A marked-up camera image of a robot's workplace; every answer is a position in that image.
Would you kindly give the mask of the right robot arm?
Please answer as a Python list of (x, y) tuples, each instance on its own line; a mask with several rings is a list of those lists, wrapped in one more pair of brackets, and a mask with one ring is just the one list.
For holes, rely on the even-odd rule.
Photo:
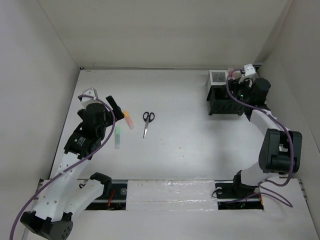
[(270, 88), (270, 82), (264, 78), (229, 78), (226, 83), (230, 98), (244, 107), (247, 119), (264, 135), (258, 161), (233, 177), (231, 191), (237, 197), (252, 193), (275, 175), (287, 177), (284, 183), (274, 183), (284, 187), (300, 169), (303, 136), (298, 131), (289, 130), (273, 116), (267, 106)]

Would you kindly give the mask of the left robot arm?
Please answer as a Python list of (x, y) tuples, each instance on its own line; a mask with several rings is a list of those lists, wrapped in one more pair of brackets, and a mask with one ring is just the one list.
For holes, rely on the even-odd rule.
[(33, 210), (20, 211), (20, 222), (46, 240), (66, 240), (75, 218), (95, 199), (107, 198), (112, 193), (111, 177), (99, 172), (91, 175), (79, 191), (76, 188), (82, 171), (109, 141), (116, 122), (125, 115), (111, 95), (106, 102), (87, 94), (78, 99), (84, 105), (77, 112), (82, 121), (69, 137), (54, 177), (34, 194), (37, 197), (44, 193)]

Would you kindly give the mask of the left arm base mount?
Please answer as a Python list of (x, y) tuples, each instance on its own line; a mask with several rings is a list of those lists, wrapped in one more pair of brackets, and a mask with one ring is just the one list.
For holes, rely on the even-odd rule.
[(88, 211), (124, 211), (126, 210), (128, 181), (112, 180), (102, 173), (94, 173), (90, 180), (99, 180), (104, 184), (103, 193), (87, 208)]

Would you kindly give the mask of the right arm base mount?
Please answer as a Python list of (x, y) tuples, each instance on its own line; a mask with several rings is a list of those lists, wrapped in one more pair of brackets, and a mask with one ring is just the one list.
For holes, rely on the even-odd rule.
[(211, 197), (217, 199), (218, 210), (263, 210), (260, 189), (235, 186), (233, 180), (216, 180)]

